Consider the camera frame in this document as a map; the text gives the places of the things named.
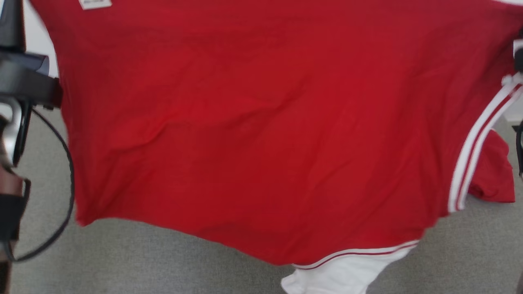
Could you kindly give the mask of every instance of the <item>t-shirt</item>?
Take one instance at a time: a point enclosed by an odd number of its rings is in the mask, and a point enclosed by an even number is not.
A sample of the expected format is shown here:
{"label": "t-shirt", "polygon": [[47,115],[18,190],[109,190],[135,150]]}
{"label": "t-shirt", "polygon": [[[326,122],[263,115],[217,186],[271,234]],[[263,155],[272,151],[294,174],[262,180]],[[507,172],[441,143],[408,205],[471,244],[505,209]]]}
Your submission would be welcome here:
{"label": "t-shirt", "polygon": [[500,89],[523,8],[494,0],[32,3],[78,222],[142,221],[299,271],[403,252],[463,209],[520,94],[520,75]]}

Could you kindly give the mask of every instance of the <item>white fabric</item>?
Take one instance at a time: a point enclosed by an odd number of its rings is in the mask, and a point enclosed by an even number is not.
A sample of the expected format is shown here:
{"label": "white fabric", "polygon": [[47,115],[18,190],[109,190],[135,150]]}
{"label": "white fabric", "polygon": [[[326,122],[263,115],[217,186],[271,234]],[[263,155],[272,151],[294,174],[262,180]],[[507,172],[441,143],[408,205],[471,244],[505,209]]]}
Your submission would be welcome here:
{"label": "white fabric", "polygon": [[287,294],[365,294],[380,272],[404,258],[416,244],[413,241],[392,247],[396,249],[389,253],[342,254],[315,269],[296,269],[281,281],[281,286]]}

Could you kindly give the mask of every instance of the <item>red garment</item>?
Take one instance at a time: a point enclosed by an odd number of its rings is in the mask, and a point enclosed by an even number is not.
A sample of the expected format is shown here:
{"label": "red garment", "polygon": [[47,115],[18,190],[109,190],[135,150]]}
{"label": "red garment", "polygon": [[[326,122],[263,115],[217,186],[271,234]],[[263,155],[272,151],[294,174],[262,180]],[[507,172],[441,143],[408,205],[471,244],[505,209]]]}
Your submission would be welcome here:
{"label": "red garment", "polygon": [[521,81],[496,95],[523,9],[492,0],[32,3],[79,223],[143,221],[273,264],[397,249],[463,209]]}
{"label": "red garment", "polygon": [[469,193],[490,202],[516,202],[514,175],[507,156],[507,143],[496,131],[490,131],[483,144]]}

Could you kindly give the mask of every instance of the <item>gray surface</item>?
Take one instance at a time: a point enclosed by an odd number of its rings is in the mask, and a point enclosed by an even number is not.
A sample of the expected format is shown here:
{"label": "gray surface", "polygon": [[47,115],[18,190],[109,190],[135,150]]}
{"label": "gray surface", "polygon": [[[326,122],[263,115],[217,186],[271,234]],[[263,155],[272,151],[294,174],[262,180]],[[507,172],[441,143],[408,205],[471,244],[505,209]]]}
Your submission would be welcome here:
{"label": "gray surface", "polygon": [[[47,113],[64,130],[58,112]],[[501,124],[512,142],[514,133]],[[513,162],[515,154],[510,155]],[[69,172],[65,154],[35,117],[19,173],[33,180],[18,246],[42,242],[62,220]],[[469,198],[464,212],[443,219],[407,258],[393,264],[369,294],[513,294],[523,270],[523,185],[518,203]],[[72,224],[42,256],[15,265],[12,294],[282,294],[291,272],[235,250],[177,232],[120,220]]]}

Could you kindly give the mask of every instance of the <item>gray fabric surface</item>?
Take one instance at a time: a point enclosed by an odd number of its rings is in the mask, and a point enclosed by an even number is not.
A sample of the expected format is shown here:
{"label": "gray fabric surface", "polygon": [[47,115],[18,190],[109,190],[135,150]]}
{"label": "gray fabric surface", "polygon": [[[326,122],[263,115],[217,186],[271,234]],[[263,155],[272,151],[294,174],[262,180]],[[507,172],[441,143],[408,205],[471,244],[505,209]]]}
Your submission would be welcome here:
{"label": "gray fabric surface", "polygon": [[[64,133],[58,112],[46,113]],[[499,132],[514,133],[503,123]],[[510,158],[515,161],[514,150]],[[44,241],[67,208],[69,172],[60,145],[35,117],[18,172],[33,180],[17,249]],[[513,294],[523,270],[523,185],[514,205],[469,198],[419,247],[388,267],[369,294]],[[14,266],[12,294],[282,294],[289,267],[272,267],[235,250],[146,224],[72,223],[55,246]]]}

